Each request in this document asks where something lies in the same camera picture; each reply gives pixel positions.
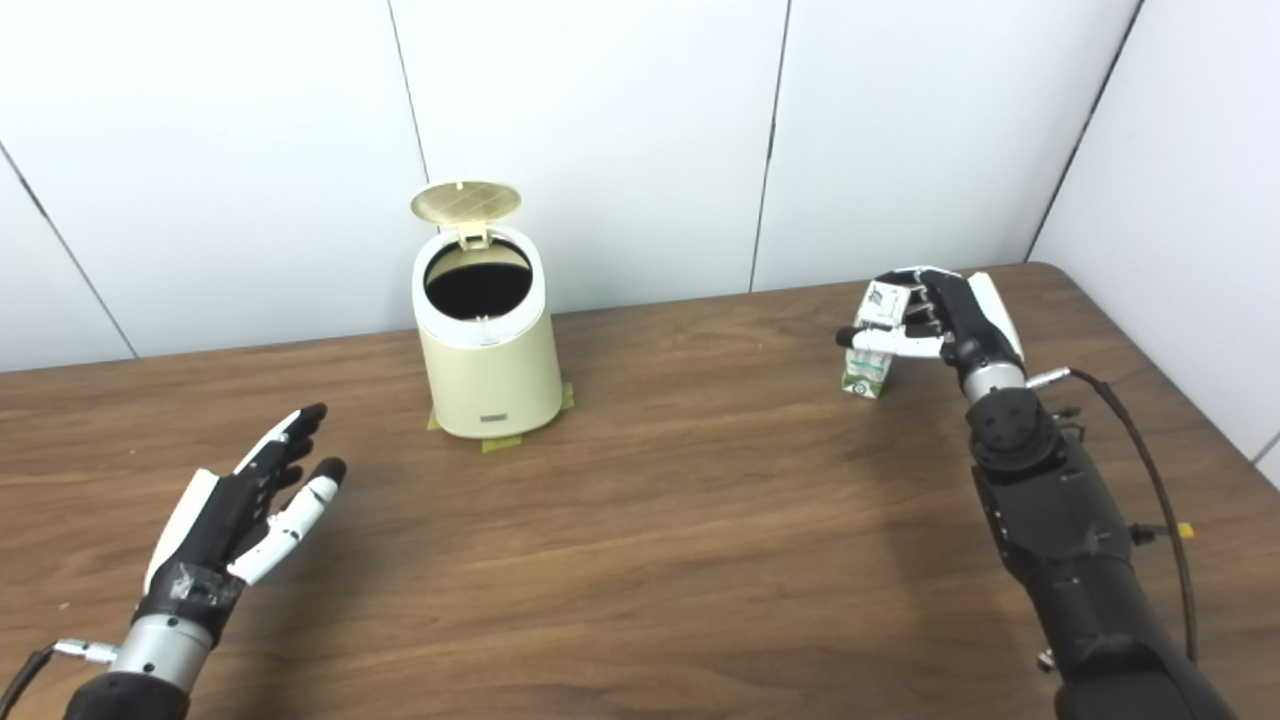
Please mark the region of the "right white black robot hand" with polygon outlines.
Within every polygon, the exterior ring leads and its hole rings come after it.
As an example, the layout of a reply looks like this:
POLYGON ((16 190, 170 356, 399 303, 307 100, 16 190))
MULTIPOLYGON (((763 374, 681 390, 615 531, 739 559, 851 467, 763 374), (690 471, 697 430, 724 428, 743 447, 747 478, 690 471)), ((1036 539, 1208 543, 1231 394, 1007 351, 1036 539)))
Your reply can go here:
POLYGON ((1024 388, 1021 342, 995 282, 984 272, 965 277, 937 266, 886 272, 876 283, 908 291, 896 322, 836 331, 837 346, 893 357, 941 360, 977 402, 998 389, 1024 388))

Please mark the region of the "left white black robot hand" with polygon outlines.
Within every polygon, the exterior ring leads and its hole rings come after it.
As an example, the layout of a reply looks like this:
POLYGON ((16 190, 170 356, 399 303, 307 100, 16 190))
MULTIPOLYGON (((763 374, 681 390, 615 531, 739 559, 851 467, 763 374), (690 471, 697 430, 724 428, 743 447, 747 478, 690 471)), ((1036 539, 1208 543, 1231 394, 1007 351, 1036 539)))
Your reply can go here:
POLYGON ((294 410, 228 474, 193 474, 154 550, 134 621, 177 618, 220 642, 244 589, 300 546, 344 482, 339 457, 310 475, 301 466, 326 415, 325 404, 294 410))

